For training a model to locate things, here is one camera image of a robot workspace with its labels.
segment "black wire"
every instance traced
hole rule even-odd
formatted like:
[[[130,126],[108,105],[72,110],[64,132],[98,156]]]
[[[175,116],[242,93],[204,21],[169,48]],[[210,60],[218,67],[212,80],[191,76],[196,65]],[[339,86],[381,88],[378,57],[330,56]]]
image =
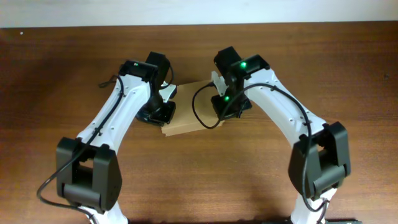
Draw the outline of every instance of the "black wire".
[[[170,64],[170,70],[172,71],[172,78],[170,79],[169,84],[167,84],[166,86],[161,86],[161,87],[160,87],[161,90],[164,90],[164,89],[166,89],[167,87],[169,87],[169,86],[173,83],[173,81],[174,81],[174,70],[173,70],[172,64],[170,63],[170,61],[169,61],[168,59],[166,59],[166,60],[167,60],[167,61],[169,62],[169,64]]]
[[[115,77],[118,77],[118,76],[117,76],[117,75],[111,76],[111,78],[109,79],[109,81],[106,81],[106,82],[103,82],[103,83],[98,84],[98,87],[100,87],[100,88],[105,88],[105,87],[107,87],[107,86],[108,86],[109,84],[111,84],[111,83],[116,83],[116,81],[114,80]]]
[[[197,118],[197,120],[199,121],[199,123],[201,123],[201,125],[203,125],[203,126],[204,126],[205,128],[207,128],[207,129],[213,129],[213,128],[217,127],[217,126],[219,125],[219,123],[221,122],[221,119],[218,119],[217,123],[216,123],[215,125],[213,125],[213,126],[207,126],[207,125],[205,125],[204,122],[199,118],[199,116],[198,116],[198,114],[197,114],[197,112],[196,112],[196,110],[195,110],[195,98],[197,97],[197,94],[198,94],[200,91],[202,91],[202,89],[207,88],[207,87],[211,87],[211,86],[214,86],[214,83],[213,83],[213,82],[208,83],[208,84],[205,85],[204,87],[201,87],[201,88],[193,95],[193,98],[192,98],[192,110],[193,110],[193,114],[195,115],[195,117]]]
[[[91,214],[90,212],[81,209],[79,207],[76,206],[72,206],[72,205],[65,205],[62,203],[56,203],[56,202],[51,202],[45,198],[43,198],[42,196],[42,191],[44,190],[44,188],[46,188],[46,186],[48,186],[48,184],[55,179],[61,172],[63,172],[68,166],[70,166],[72,163],[74,163],[85,151],[86,149],[90,146],[90,144],[94,141],[94,138],[100,133],[101,129],[103,128],[103,126],[105,125],[105,123],[107,122],[107,120],[111,117],[111,115],[113,114],[113,112],[116,110],[116,108],[118,107],[118,105],[120,104],[120,101],[122,100],[122,97],[124,96],[124,86],[123,86],[123,81],[121,80],[120,76],[116,76],[120,82],[120,93],[119,93],[119,97],[118,100],[115,102],[115,104],[113,105],[113,107],[111,108],[111,110],[109,111],[109,113],[105,116],[104,120],[102,120],[101,124],[99,124],[99,126],[97,128],[95,128],[95,131],[93,133],[93,135],[89,138],[89,140],[86,142],[86,144],[84,145],[84,147],[82,149],[80,149],[68,162],[66,162],[63,166],[61,166],[61,168],[59,168],[57,171],[55,171],[37,190],[36,196],[39,198],[39,200],[43,203],[46,203],[47,205],[52,205],[55,207],[60,207],[60,208],[68,208],[68,209],[72,209],[81,213],[84,213],[85,215],[88,216],[88,218],[90,220],[93,221],[94,224],[97,224],[97,221],[95,220],[95,218],[93,218],[93,214]]]
[[[324,202],[325,203],[322,206],[323,210],[322,210],[321,216],[319,217],[319,219],[317,221],[317,224],[322,224],[323,217],[325,217],[325,215],[326,215],[326,209],[328,208],[328,203],[330,203],[330,201],[327,199]]]
[[[198,115],[197,115],[197,113],[196,113],[196,111],[195,111],[195,104],[194,104],[194,102],[195,102],[195,97],[196,97],[196,95],[197,95],[200,91],[202,91],[202,89],[204,89],[204,88],[206,88],[206,87],[209,87],[209,86],[214,86],[214,83],[209,83],[209,84],[205,85],[204,87],[200,88],[200,89],[194,94],[194,96],[193,96],[193,98],[192,98],[192,110],[193,110],[193,114],[194,114],[195,117],[199,120],[199,122],[200,122],[205,128],[207,128],[207,129],[213,129],[213,128],[217,127],[217,125],[219,125],[219,123],[224,119],[224,116],[225,116],[227,110],[228,110],[229,107],[233,104],[233,102],[234,102],[236,99],[238,99],[238,97],[239,97],[240,95],[242,95],[246,90],[248,90],[248,89],[250,89],[250,88],[257,87],[257,86],[264,86],[264,87],[270,88],[271,90],[275,90],[275,91],[279,92],[280,94],[286,96],[288,99],[290,99],[291,101],[293,101],[293,103],[296,104],[296,106],[299,108],[299,110],[300,110],[301,113],[303,114],[303,117],[304,117],[304,120],[305,120],[305,125],[307,126],[307,129],[308,129],[307,148],[306,148],[306,151],[304,152],[305,161],[304,161],[304,167],[303,167],[303,173],[302,173],[302,191],[303,191],[302,197],[303,197],[303,201],[304,201],[305,206],[306,206],[311,212],[319,212],[319,211],[326,205],[326,203],[328,203],[329,201],[328,201],[328,200],[324,200],[324,201],[322,202],[322,204],[321,204],[317,209],[314,209],[314,208],[312,208],[311,205],[308,203],[307,198],[306,198],[306,193],[305,193],[305,174],[306,174],[306,172],[307,172],[307,155],[308,155],[308,152],[309,152],[309,150],[310,150],[310,148],[311,148],[311,143],[312,143],[312,131],[311,131],[310,120],[309,120],[309,118],[308,118],[308,116],[307,116],[307,113],[305,112],[303,106],[301,105],[301,103],[300,103],[299,101],[297,101],[293,96],[291,96],[290,94],[286,93],[285,91],[283,91],[283,90],[277,88],[276,86],[273,86],[273,85],[270,85],[270,84],[265,84],[265,83],[256,83],[256,84],[253,84],[253,85],[249,85],[249,86],[245,87],[243,90],[241,90],[240,92],[238,92],[238,93],[228,102],[228,104],[225,106],[225,108],[224,108],[223,112],[221,113],[221,115],[220,115],[218,121],[216,122],[216,124],[213,125],[213,126],[207,126],[207,125],[205,125],[205,124],[199,119],[199,117],[198,117]]]
[[[249,101],[249,99],[245,99],[245,101],[242,103],[241,109],[238,112],[238,118],[241,118],[244,106],[246,105],[246,103],[248,103],[248,101]]]

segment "brown wooden surface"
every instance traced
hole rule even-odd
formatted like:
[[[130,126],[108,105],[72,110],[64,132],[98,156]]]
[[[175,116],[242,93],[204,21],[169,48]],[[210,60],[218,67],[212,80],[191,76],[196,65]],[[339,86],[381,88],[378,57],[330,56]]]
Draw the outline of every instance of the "brown wooden surface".
[[[35,191],[55,169],[60,138],[74,138],[108,98],[112,88],[97,84],[151,50],[167,54],[176,84],[206,80],[230,45],[242,57],[261,54],[308,109],[348,129],[353,172],[326,217],[398,219],[398,22],[5,29],[0,37],[0,223],[88,223],[40,203]],[[291,213],[291,148],[259,107],[221,128],[167,138],[132,126],[118,154],[128,218]],[[61,201],[53,184],[44,195]]]

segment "white wall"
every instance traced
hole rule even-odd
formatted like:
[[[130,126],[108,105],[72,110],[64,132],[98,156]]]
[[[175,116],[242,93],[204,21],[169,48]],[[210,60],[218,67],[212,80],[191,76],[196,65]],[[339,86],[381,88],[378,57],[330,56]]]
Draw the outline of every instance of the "white wall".
[[[0,27],[398,20],[398,0],[0,1]]]

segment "black joint cover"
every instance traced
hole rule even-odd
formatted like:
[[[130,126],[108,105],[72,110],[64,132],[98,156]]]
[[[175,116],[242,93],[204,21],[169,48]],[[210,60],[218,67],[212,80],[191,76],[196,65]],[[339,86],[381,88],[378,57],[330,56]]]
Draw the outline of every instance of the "black joint cover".
[[[290,180],[300,194],[307,143],[308,137],[303,136],[294,144],[289,164]],[[307,156],[306,198],[318,199],[323,192],[339,187],[350,173],[347,130],[339,122],[324,125],[323,131],[313,135]]]
[[[85,146],[78,139],[62,138],[57,146],[57,168]],[[93,167],[80,164],[93,160]],[[118,158],[108,145],[90,146],[57,177],[57,193],[74,205],[94,208],[98,213],[110,210],[122,186]]]
[[[169,124],[173,118],[175,111],[175,103],[168,101],[164,102],[162,96],[159,93],[160,87],[162,86],[167,72],[170,68],[170,61],[164,54],[151,52],[143,65],[150,65],[155,70],[148,69],[148,72],[152,72],[147,77],[150,82],[150,98],[148,102],[138,111],[136,118],[139,121],[145,123],[154,124],[156,126],[163,126]],[[177,89],[172,93],[171,98],[175,96]]]
[[[158,68],[155,65],[128,60],[120,66],[119,74],[122,76],[133,75],[142,78],[144,82],[150,82],[156,76],[157,70]]]
[[[240,118],[244,110],[252,108],[245,95],[239,96],[228,109],[223,118],[220,117],[224,110],[227,100],[225,97],[233,98],[243,90],[244,80],[251,77],[251,74],[260,69],[270,69],[269,64],[259,55],[242,59],[233,47],[220,50],[214,58],[214,63],[224,77],[225,84],[228,86],[225,96],[218,95],[211,98],[213,108],[219,119]]]

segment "robotic arm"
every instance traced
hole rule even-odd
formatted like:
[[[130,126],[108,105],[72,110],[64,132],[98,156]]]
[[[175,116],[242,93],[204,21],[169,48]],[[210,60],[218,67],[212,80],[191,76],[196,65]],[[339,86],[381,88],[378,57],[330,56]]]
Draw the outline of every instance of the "robotic arm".
[[[222,74],[218,77],[212,73],[219,95],[211,102],[219,120],[240,118],[244,110],[252,107],[252,100],[275,122],[293,148],[289,177],[298,198],[288,222],[325,223],[328,202],[351,172],[345,128],[339,122],[329,125],[306,109],[259,55],[242,59],[229,47],[220,51],[214,62]]]
[[[92,223],[129,223],[117,202],[122,178],[116,155],[134,117],[158,126],[170,123],[175,103],[169,98],[177,89],[164,82],[169,68],[165,55],[155,52],[146,62],[127,61],[120,68],[111,96],[91,124],[76,139],[62,138],[57,146],[58,168],[84,151],[57,176],[57,193],[74,208],[91,214]],[[88,159],[93,167],[82,164]]]

